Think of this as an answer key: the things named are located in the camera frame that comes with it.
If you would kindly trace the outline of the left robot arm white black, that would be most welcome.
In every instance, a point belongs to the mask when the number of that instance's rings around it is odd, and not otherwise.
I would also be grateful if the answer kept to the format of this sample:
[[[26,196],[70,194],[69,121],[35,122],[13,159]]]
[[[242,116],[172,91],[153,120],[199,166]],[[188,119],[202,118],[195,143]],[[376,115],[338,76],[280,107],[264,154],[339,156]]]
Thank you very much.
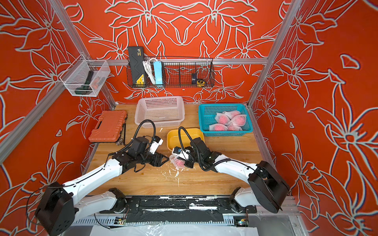
[[[109,180],[135,169],[137,164],[161,167],[167,161],[169,158],[158,152],[139,153],[135,157],[125,151],[114,153],[105,164],[79,178],[64,184],[50,184],[39,202],[35,216],[48,235],[58,236],[74,221],[100,211],[127,212],[130,207],[126,196],[117,188],[95,196],[88,194]]]

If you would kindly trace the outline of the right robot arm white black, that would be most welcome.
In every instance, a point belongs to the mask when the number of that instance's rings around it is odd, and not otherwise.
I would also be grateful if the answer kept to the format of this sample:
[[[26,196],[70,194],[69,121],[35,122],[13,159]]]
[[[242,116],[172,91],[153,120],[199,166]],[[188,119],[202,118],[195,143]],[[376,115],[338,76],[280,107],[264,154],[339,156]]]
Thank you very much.
[[[198,163],[205,172],[227,174],[248,183],[250,187],[239,188],[233,193],[233,200],[239,206],[261,206],[271,213],[282,210],[289,186],[268,162],[256,164],[232,159],[211,151],[201,138],[190,141],[188,147],[173,148],[172,155],[188,168]]]

